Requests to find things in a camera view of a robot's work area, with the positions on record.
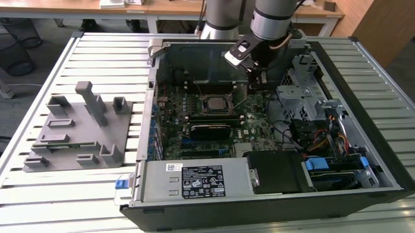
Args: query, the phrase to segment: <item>motherboard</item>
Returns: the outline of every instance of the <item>motherboard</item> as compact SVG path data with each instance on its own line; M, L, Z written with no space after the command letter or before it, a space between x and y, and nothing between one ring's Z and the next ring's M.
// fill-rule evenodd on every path
M163 160L242 157L278 149L268 91L248 94L243 84L187 83L159 90Z

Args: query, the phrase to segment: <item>barcode sticker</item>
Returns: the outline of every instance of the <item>barcode sticker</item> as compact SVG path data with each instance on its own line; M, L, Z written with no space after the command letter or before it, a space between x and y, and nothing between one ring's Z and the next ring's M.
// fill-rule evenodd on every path
M139 13L139 14L144 14L144 11L127 11L127 13Z
M182 171L183 164L166 164L166 171Z

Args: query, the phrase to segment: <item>label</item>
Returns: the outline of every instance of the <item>label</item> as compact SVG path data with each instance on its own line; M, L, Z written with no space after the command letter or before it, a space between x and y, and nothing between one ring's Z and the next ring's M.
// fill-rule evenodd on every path
M183 167L182 180L184 199L226 197L222 165Z
M182 171L183 164L166 164L166 171Z
M127 11L127 13L139 13L139 14L143 14L144 11Z

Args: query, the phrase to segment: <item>wooden cabinet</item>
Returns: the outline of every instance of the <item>wooden cabinet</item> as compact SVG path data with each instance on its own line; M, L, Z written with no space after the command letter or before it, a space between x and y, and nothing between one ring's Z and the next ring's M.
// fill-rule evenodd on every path
M332 36L355 36L387 67L415 35L415 0L335 0L346 16Z

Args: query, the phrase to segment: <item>green motherboard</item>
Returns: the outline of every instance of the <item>green motherboard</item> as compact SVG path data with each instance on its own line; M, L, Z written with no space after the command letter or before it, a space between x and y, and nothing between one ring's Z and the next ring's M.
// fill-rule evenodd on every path
M240 156L240 148L244 151L276 150L278 144L267 118L268 101L270 94L267 91L250 95L243 85L234 86L231 96L228 94L190 94L183 86L167 85L162 87L159 91L159 108L163 159L230 158ZM204 103L219 107L208 111ZM224 117L228 115L235 116L239 125L231 128L231 134L226 140L194 142L190 137L190 127L186 119L206 115L216 116L216 111L226 111Z

